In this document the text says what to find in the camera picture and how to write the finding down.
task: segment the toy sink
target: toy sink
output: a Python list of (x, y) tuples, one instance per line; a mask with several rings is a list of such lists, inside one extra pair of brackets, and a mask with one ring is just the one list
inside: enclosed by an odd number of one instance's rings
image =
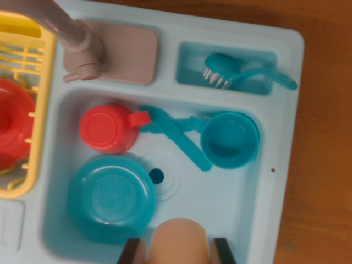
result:
[[(209, 240), (225, 237), (239, 264), (273, 262), (293, 139), (299, 88), (282, 88), (259, 76), (232, 90), (209, 87), (204, 59), (225, 53), (257, 61), (300, 82), (304, 42), (293, 30), (83, 1), (57, 3), (73, 18), (153, 30), (159, 39), (156, 78), (149, 86), (63, 76), (64, 49), (57, 45), (38, 182), (25, 196), (0, 200), (0, 252), (4, 263), (104, 263), (118, 261), (123, 245), (94, 243), (73, 225), (66, 209), (70, 181), (101, 154), (79, 135), (90, 108), (121, 103), (132, 111), (153, 105), (173, 118), (211, 117), (237, 111), (260, 131), (254, 160), (238, 169), (203, 172), (163, 134), (142, 133), (125, 154), (146, 170), (160, 168), (157, 209), (141, 239), (172, 218), (201, 224)], [(186, 134), (200, 147), (199, 134)]]

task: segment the yellow dish rack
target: yellow dish rack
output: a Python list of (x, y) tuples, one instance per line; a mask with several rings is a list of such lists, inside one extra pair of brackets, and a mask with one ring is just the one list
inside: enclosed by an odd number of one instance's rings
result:
[[(25, 157), (28, 162), (21, 167), (27, 170), (26, 176), (0, 188), (0, 198), (23, 196), (38, 180), (55, 49), (56, 37), (33, 20), (0, 12), (0, 71), (10, 74), (36, 101), (35, 113), (29, 113), (34, 118), (32, 138), (25, 140), (31, 144), (29, 156)], [(26, 75), (39, 77), (38, 85), (29, 85)], [(0, 177), (14, 167), (0, 170)]]

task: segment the white bristles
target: white bristles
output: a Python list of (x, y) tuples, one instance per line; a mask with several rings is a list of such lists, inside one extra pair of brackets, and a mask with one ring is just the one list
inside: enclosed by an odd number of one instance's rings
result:
[(212, 72), (211, 69), (209, 69), (209, 68), (206, 68), (205, 72), (203, 73), (203, 77), (205, 80), (209, 80), (209, 84), (211, 84), (211, 85), (214, 84), (215, 81), (217, 81), (219, 78), (219, 80), (215, 84), (215, 88), (221, 87), (221, 89), (227, 90), (227, 89), (229, 89), (229, 87), (231, 85), (231, 82), (229, 82), (229, 81), (224, 82), (224, 79), (220, 78), (220, 76), (218, 74)]
[(209, 83), (213, 84), (218, 78), (219, 78), (219, 75), (213, 73), (213, 76), (211, 77)]
[(221, 83), (223, 82), (224, 79), (220, 78), (218, 80), (218, 82), (215, 84), (215, 88), (219, 88), (219, 86), (221, 85)]

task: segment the wooden table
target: wooden table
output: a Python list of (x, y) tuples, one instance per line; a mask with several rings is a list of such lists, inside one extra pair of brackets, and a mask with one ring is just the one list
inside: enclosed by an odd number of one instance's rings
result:
[(304, 67), (275, 264), (351, 264), (352, 1), (99, 2), (289, 28), (303, 35)]

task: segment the red cup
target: red cup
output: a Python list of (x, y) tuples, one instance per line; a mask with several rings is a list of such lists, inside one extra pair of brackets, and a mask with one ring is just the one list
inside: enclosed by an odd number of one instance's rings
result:
[(132, 113), (120, 104), (108, 104), (87, 111), (81, 119), (79, 132), (92, 149), (121, 154), (136, 142), (138, 127), (150, 122), (148, 111)]
[(24, 158), (31, 145), (35, 112), (32, 98), (17, 84), (0, 79), (0, 168), (14, 165)]

